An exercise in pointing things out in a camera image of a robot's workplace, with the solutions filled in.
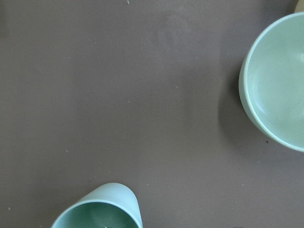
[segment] table surface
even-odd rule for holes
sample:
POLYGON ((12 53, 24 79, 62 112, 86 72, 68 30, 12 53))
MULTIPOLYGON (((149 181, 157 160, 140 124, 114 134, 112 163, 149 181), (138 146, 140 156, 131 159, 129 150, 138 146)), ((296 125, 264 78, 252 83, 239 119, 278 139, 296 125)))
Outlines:
POLYGON ((145 228, 302 228, 304 154, 238 97, 295 0, 1 0, 0 227, 46 228, 119 182, 145 228))

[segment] mint green bowl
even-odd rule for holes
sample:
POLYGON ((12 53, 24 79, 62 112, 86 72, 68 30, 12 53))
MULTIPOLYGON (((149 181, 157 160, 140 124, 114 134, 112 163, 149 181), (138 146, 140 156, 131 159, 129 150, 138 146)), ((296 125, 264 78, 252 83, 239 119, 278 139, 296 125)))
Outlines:
POLYGON ((239 94, 262 132, 304 152, 304 12, 277 20, 256 39, 241 68, 239 94))

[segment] tabletop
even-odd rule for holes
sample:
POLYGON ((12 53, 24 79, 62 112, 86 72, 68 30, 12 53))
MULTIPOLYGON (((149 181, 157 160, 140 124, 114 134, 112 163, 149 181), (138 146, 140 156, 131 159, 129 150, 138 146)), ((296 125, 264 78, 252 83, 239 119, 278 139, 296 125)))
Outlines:
POLYGON ((296 0, 0 0, 0 227, 51 227, 98 186, 145 228, 302 228, 304 154, 238 95, 296 0))

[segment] cup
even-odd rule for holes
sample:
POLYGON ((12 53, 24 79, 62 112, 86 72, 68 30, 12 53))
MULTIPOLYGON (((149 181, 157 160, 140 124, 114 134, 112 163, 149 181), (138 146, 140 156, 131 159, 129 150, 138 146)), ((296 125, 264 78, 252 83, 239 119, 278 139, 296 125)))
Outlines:
POLYGON ((52 228, 143 228, 143 223, 134 193, 108 183, 66 209, 52 228))

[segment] bowl rim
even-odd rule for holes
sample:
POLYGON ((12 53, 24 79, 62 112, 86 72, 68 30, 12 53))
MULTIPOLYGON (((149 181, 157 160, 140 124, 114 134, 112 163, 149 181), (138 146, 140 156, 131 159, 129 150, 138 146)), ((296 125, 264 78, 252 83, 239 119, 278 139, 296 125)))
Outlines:
POLYGON ((256 38, 255 42, 253 43, 253 45, 251 46, 247 56, 246 56, 246 60, 245 60, 245 64, 244 64, 244 73, 243 73, 243 78, 244 78, 244 92, 245 92, 245 99, 246 102, 248 104, 248 107, 250 109, 250 112, 252 113, 252 116, 254 117, 255 121, 257 122, 257 124, 262 128, 262 130, 268 135, 270 136, 272 139, 274 139, 275 141, 283 144, 286 147, 289 147, 293 150, 297 150, 297 151, 301 151, 304 152, 304 146, 300 147, 300 146, 296 146, 293 145, 291 143, 288 143, 286 141, 284 141, 283 139, 279 138, 278 136, 276 136, 275 134, 273 134, 264 124, 263 122, 260 120, 260 118, 258 117, 258 115, 256 114, 251 101, 250 101, 250 96, 249 96, 249 92, 248 92, 248 88, 247 88, 247 75, 248 75, 248 67, 249 67, 249 63, 251 61, 251 57, 252 54, 254 53, 256 47, 258 46, 259 42, 263 39, 263 37, 275 26, 277 26, 278 24, 282 23, 283 21, 286 21, 288 19, 291 18, 295 18, 295 17, 303 17, 304 16, 304 12, 297 12, 297 13, 293 13, 293 14, 289 14, 287 16, 284 16, 278 20, 276 20, 275 22, 273 22, 272 24, 270 24, 266 29, 263 30, 263 32, 256 38))

